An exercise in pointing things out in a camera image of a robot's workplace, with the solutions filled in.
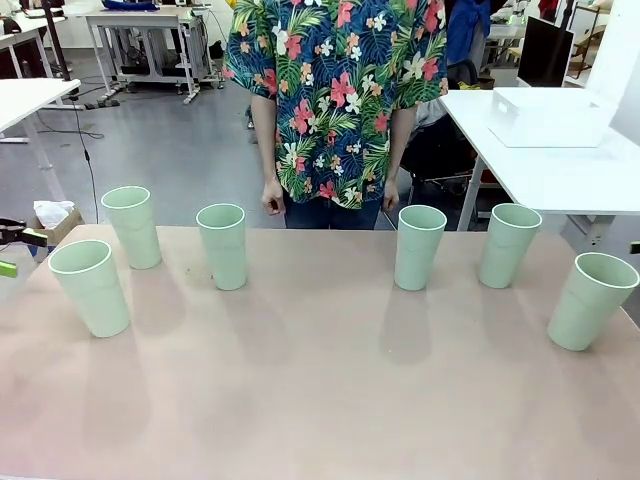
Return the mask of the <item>person's left forearm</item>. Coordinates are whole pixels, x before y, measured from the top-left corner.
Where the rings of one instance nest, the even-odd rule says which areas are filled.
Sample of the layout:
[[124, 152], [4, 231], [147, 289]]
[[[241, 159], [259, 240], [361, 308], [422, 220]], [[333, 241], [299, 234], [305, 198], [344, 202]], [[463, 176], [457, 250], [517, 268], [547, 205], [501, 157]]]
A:
[[396, 183], [400, 162], [413, 131], [416, 120], [417, 106], [407, 109], [394, 110], [390, 125], [389, 165], [386, 174], [388, 183]]

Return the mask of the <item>person's right hand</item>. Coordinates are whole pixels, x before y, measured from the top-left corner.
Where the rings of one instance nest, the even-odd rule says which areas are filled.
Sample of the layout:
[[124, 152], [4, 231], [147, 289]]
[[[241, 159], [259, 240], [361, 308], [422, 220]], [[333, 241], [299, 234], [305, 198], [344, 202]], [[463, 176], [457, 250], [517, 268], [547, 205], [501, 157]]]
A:
[[283, 189], [276, 176], [265, 180], [261, 201], [268, 215], [285, 213]]

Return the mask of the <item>crumpled white paper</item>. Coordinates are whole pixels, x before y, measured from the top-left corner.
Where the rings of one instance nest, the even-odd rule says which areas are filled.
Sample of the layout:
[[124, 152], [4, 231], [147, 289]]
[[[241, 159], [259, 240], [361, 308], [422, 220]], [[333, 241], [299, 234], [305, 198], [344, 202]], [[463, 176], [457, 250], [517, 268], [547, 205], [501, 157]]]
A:
[[33, 209], [45, 229], [54, 229], [74, 211], [75, 204], [68, 200], [36, 200], [33, 202]]

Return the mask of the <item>blue cloth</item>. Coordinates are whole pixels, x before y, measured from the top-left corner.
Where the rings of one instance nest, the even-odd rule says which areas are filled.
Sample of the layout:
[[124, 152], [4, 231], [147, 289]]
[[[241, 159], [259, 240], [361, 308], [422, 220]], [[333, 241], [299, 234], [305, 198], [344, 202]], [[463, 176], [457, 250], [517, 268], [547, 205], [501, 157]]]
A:
[[117, 11], [157, 11], [159, 7], [147, 0], [101, 0], [105, 9]]

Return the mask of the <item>light green plastic cup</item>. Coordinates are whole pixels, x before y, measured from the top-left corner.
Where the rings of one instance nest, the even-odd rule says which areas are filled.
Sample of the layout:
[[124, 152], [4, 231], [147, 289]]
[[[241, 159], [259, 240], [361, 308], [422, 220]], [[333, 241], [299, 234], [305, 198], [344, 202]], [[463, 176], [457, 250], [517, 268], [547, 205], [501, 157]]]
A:
[[511, 285], [542, 224], [533, 209], [514, 203], [496, 205], [491, 211], [487, 240], [481, 255], [479, 281], [494, 289]]
[[155, 267], [162, 261], [151, 193], [141, 186], [112, 189], [101, 204], [113, 226], [128, 264], [136, 270]]
[[58, 246], [48, 267], [94, 337], [113, 337], [129, 327], [128, 306], [107, 242], [89, 239]]
[[213, 204], [196, 214], [196, 222], [216, 287], [242, 288], [247, 281], [244, 210], [230, 203]]
[[399, 212], [395, 284], [407, 291], [426, 287], [447, 218], [426, 205], [408, 205]]
[[608, 319], [640, 286], [640, 272], [613, 255], [578, 255], [547, 327], [556, 345], [584, 351], [599, 336]]

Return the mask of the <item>white plastic storage basket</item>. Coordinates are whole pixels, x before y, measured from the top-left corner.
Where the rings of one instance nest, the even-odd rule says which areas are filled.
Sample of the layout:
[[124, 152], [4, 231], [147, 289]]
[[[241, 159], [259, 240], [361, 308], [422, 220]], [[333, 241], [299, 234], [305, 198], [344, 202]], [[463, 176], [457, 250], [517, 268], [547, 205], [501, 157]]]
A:
[[496, 88], [487, 128], [508, 148], [595, 148], [613, 115], [585, 89]]

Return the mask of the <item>white side table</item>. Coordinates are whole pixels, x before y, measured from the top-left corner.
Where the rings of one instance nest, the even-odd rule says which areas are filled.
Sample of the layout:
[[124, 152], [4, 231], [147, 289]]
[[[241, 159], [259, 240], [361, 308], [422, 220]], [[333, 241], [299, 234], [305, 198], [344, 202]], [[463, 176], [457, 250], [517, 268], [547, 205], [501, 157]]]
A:
[[593, 149], [508, 148], [484, 124], [491, 100], [482, 90], [451, 90], [441, 98], [478, 154], [459, 231], [468, 229], [486, 169], [512, 200], [543, 214], [640, 216], [640, 146], [608, 129]]

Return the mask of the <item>blue jacket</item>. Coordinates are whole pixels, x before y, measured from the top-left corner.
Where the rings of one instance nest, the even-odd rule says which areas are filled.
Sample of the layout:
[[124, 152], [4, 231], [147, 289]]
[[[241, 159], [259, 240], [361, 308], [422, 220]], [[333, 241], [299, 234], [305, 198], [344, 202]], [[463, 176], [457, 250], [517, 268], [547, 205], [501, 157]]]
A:
[[495, 12], [493, 0], [446, 0], [447, 64], [469, 60], [477, 71]]

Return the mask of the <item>black computer monitor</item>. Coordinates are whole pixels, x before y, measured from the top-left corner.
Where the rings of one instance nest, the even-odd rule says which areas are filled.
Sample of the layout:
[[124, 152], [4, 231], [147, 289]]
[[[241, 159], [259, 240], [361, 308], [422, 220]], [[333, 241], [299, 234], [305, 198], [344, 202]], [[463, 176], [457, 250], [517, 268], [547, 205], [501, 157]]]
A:
[[529, 17], [517, 79], [529, 87], [561, 87], [573, 49], [574, 33]]

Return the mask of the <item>white desk with grey frame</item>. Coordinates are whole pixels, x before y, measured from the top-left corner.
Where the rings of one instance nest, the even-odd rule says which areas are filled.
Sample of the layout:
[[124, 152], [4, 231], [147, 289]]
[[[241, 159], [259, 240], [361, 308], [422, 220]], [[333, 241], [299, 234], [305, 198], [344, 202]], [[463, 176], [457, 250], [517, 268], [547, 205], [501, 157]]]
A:
[[84, 18], [106, 99], [133, 84], [167, 84], [188, 105], [212, 80], [206, 25], [191, 8], [103, 8]]

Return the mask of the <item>white table with grey leg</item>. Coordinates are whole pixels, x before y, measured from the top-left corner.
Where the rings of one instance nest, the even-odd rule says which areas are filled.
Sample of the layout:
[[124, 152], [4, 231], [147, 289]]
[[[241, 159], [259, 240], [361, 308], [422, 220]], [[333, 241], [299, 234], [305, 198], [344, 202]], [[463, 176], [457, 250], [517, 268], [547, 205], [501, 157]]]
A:
[[21, 123], [42, 170], [52, 165], [36, 131], [33, 116], [81, 85], [80, 80], [51, 78], [0, 80], [0, 134]]

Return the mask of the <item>person in floral shirt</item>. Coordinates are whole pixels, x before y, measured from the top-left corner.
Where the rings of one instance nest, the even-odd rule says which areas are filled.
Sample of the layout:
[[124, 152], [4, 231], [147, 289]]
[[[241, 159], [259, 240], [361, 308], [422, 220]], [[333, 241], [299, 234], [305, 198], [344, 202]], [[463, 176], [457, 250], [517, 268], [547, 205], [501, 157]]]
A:
[[237, 0], [225, 73], [277, 105], [275, 168], [298, 203], [379, 199], [391, 116], [438, 98], [444, 0]]

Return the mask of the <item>cardboard box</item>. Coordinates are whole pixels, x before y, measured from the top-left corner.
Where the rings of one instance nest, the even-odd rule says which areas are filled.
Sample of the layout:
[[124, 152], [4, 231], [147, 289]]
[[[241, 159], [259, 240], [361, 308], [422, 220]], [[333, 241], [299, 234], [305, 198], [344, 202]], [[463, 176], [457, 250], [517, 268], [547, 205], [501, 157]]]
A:
[[71, 212], [55, 227], [44, 226], [37, 216], [29, 220], [29, 227], [36, 233], [47, 237], [46, 247], [29, 246], [28, 249], [36, 263], [42, 263], [46, 257], [59, 245], [62, 240], [77, 226], [85, 223], [77, 207], [73, 207]]

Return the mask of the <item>blue jeans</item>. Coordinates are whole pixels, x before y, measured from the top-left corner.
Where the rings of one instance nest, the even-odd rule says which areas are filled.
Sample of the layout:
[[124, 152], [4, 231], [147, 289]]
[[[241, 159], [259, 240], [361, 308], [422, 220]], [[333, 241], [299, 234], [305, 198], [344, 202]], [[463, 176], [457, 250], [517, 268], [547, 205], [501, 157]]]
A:
[[347, 209], [320, 197], [297, 203], [287, 192], [283, 200], [289, 229], [373, 230], [382, 206], [381, 199], [367, 201], [360, 209]]

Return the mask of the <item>person's right forearm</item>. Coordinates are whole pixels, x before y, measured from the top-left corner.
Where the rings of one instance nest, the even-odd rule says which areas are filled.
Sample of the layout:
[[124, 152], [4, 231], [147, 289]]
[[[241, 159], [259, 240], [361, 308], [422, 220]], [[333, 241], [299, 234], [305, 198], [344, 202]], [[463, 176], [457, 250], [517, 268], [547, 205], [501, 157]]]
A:
[[275, 181], [277, 177], [275, 169], [276, 102], [252, 94], [251, 111], [262, 161], [264, 181], [270, 183]]

